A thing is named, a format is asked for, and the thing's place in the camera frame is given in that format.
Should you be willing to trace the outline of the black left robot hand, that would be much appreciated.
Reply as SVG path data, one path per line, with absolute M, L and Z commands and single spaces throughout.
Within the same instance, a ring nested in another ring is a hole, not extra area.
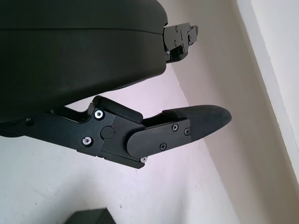
M 27 136 L 140 169 L 228 124 L 216 105 L 142 114 L 103 97 L 164 73 L 198 36 L 156 0 L 3 0 L 0 134 Z

